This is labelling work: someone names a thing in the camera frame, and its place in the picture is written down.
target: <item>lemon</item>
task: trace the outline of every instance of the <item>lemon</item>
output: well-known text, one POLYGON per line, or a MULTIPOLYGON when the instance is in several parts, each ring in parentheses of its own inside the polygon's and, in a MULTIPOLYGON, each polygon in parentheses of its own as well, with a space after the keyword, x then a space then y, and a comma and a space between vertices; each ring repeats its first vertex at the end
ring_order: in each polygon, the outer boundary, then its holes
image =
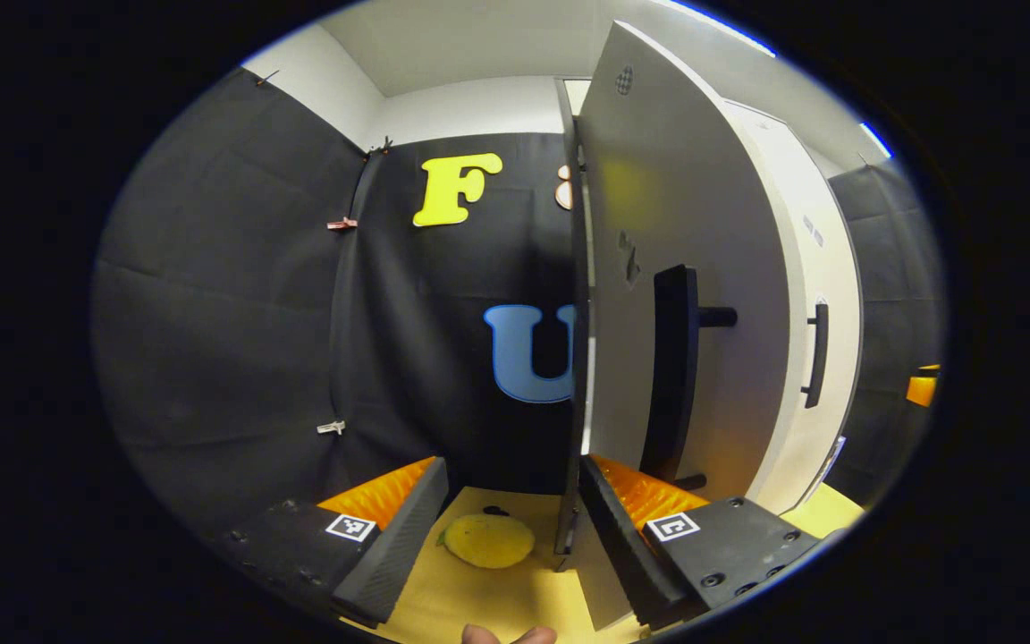
POLYGON ((535 546, 535 533, 518 518, 500 514, 466 514, 441 535, 450 553, 481 568, 515 566, 535 546))

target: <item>blue letter u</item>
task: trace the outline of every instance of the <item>blue letter u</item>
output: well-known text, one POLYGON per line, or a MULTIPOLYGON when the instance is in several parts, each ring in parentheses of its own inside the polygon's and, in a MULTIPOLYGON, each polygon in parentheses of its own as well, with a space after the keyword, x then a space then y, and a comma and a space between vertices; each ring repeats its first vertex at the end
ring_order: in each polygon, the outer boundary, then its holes
POLYGON ((507 396, 523 403, 560 403, 572 396, 575 305, 559 307, 555 317, 566 325, 566 371, 557 378, 540 378, 531 366, 531 328, 543 319, 543 311, 534 306, 504 305, 483 313, 491 327, 495 383, 507 396))

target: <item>white ceiling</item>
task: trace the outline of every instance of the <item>white ceiling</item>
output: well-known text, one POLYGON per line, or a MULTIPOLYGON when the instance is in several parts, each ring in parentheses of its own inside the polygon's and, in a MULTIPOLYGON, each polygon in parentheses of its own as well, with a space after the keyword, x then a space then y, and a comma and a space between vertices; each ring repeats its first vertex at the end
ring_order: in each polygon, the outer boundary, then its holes
POLYGON ((474 78, 589 77, 614 20, 661 42, 723 97, 783 118, 845 170, 883 159, 859 118, 793 65, 653 0, 367 0, 320 24, 396 97, 474 78))

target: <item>black curtain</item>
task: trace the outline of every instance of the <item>black curtain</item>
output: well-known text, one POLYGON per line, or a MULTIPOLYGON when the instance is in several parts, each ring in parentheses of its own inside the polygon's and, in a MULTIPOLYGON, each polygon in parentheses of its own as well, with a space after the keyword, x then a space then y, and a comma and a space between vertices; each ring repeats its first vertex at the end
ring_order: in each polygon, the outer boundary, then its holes
POLYGON ((572 215, 555 203, 566 162, 561 134, 490 134, 390 147, 370 160, 356 191, 359 228, 344 234, 336 278, 332 391, 354 444, 354 480, 431 453, 461 484, 560 494, 572 405, 522 403, 491 374, 491 306, 543 311, 533 331, 537 374, 566 370, 573 304, 572 215), (494 152, 469 219, 416 227, 426 160, 494 152))
POLYGON ((329 334, 362 151, 238 69, 161 134, 110 214, 95 363, 119 442, 169 508, 215 531, 336 477, 329 334))
POLYGON ((918 367, 943 360, 945 275, 932 225, 894 160, 834 176, 830 188, 861 272, 864 317, 845 447, 826 482, 873 505, 927 428, 927 410, 904 394, 918 367))

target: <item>yellow floor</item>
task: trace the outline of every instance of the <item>yellow floor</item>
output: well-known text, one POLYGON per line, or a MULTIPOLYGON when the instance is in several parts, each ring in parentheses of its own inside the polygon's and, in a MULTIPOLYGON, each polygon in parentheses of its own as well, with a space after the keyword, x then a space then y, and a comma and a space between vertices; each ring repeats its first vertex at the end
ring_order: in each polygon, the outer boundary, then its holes
MULTIPOLYGON (((805 505, 782 518, 821 539, 849 526, 861 512, 840 493, 821 484, 805 505)), ((554 572, 560 562, 552 552, 558 515, 559 497, 466 486, 432 527, 388 622, 376 631, 346 622, 405 644, 457 643, 466 623, 489 628, 500 641, 514 641, 540 624, 554 628, 559 644, 626 644, 646 639, 649 629, 633 618, 593 631, 577 573, 554 572), (437 546, 447 523, 482 512, 487 505, 499 505, 535 533, 535 549, 516 566, 484 570, 437 546)))

